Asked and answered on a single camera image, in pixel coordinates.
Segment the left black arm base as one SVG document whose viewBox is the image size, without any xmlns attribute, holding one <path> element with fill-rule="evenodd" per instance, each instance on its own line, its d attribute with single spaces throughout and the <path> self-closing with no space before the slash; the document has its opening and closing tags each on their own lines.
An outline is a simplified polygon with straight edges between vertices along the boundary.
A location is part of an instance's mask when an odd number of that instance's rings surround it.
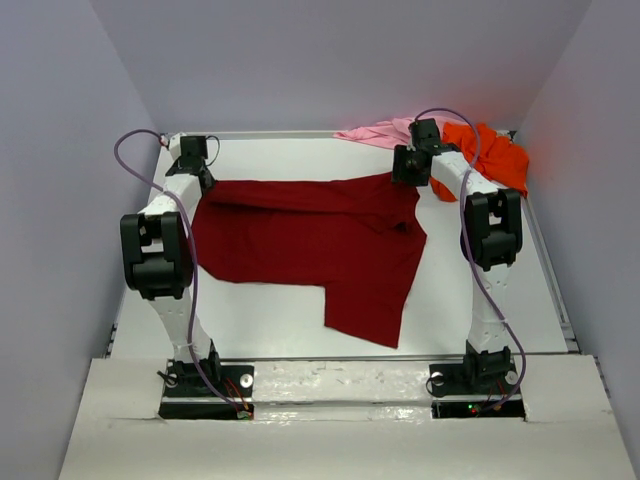
<svg viewBox="0 0 640 480">
<path fill-rule="evenodd" d="M 158 414 L 166 420 L 244 421 L 254 418 L 255 368 L 210 356 L 194 364 L 169 360 Z"/>
</svg>

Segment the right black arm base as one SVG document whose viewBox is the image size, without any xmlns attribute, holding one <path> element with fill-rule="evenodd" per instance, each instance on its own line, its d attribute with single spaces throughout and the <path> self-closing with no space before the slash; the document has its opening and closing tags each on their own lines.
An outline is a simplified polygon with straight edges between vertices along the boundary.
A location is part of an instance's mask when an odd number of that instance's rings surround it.
<svg viewBox="0 0 640 480">
<path fill-rule="evenodd" d="M 435 419 L 525 417 L 519 379 L 511 351 L 477 353 L 472 348 L 460 361 L 429 366 L 425 382 Z"/>
</svg>

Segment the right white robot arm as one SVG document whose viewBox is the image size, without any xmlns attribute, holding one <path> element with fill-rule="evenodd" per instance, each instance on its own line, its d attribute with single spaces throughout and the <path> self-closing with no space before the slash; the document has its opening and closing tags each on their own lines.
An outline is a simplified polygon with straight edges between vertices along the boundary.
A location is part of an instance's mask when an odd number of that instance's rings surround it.
<svg viewBox="0 0 640 480">
<path fill-rule="evenodd" d="M 441 141 L 433 119 L 409 124 L 409 144 L 394 148 L 392 181 L 425 186 L 435 180 L 458 194 L 461 251 L 473 278 L 471 327 L 459 363 L 430 366 L 436 398 L 496 395 L 517 374 L 503 313 L 508 276 L 523 244 L 521 196 L 487 180 L 452 144 Z"/>
</svg>

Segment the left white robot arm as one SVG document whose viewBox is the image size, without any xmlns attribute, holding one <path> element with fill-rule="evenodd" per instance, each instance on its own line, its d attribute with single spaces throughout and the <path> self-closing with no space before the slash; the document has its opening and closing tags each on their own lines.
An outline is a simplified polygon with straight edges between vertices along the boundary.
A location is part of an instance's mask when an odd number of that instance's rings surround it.
<svg viewBox="0 0 640 480">
<path fill-rule="evenodd" d="M 147 134 L 169 153 L 172 164 L 158 183 L 129 166 L 122 144 Z M 125 281 L 156 312 L 173 348 L 173 371 L 163 373 L 165 385 L 185 387 L 222 399 L 219 354 L 197 316 L 198 256 L 192 220 L 204 194 L 215 186 L 208 138 L 179 133 L 169 138 L 149 129 L 136 129 L 119 138 L 113 148 L 117 163 L 156 192 L 139 212 L 120 220 Z"/>
</svg>

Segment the dark red t shirt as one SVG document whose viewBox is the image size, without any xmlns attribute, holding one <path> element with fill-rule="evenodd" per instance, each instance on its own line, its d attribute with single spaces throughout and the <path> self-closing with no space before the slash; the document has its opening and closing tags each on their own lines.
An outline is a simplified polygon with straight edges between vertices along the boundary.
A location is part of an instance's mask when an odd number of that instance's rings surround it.
<svg viewBox="0 0 640 480">
<path fill-rule="evenodd" d="M 396 348 L 427 241 L 419 199 L 388 173 L 220 181 L 194 215 L 198 263 L 227 282 L 321 287 L 326 327 Z"/>
</svg>

